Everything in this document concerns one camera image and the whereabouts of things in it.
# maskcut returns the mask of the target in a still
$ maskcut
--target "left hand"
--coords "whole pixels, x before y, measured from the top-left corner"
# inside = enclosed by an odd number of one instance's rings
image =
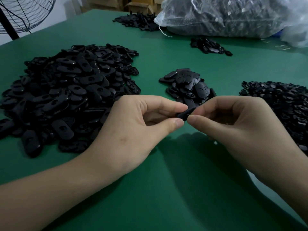
[[[125,95],[116,101],[95,141],[82,155],[91,167],[119,178],[138,167],[168,134],[183,126],[176,113],[187,105],[152,95]]]

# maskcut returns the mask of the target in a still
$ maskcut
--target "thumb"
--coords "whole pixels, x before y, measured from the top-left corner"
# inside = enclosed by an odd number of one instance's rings
[[[153,138],[159,143],[164,137],[174,132],[184,125],[184,121],[180,118],[168,118],[162,122],[151,126]]]
[[[220,124],[200,115],[189,115],[187,122],[198,131],[205,133],[222,144],[225,144],[232,135],[230,126]]]

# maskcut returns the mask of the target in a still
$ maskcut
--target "hand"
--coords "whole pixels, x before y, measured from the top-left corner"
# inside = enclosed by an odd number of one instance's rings
[[[83,154],[98,169],[109,168],[115,177],[132,171],[168,134],[183,126],[176,113],[187,105],[160,96],[125,95],[114,103],[95,141]]]
[[[298,159],[306,158],[261,98],[217,96],[196,108],[187,122],[222,143],[264,180],[281,176],[292,162],[296,165]]]

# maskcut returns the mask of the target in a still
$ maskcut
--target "white wall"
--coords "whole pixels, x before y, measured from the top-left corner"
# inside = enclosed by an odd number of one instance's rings
[[[87,6],[86,0],[56,0],[55,6],[48,17],[39,26],[33,28],[31,32],[44,29],[56,23],[65,21],[77,14],[80,14],[79,5]],[[25,36],[27,34],[29,33],[18,33],[19,37]],[[11,38],[9,35],[0,34],[0,45],[10,41]]]

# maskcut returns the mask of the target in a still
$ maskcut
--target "right hand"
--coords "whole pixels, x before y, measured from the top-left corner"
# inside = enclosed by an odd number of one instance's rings
[[[262,181],[294,171],[304,153],[267,103],[257,97],[217,96],[199,106],[187,122],[222,143]]]

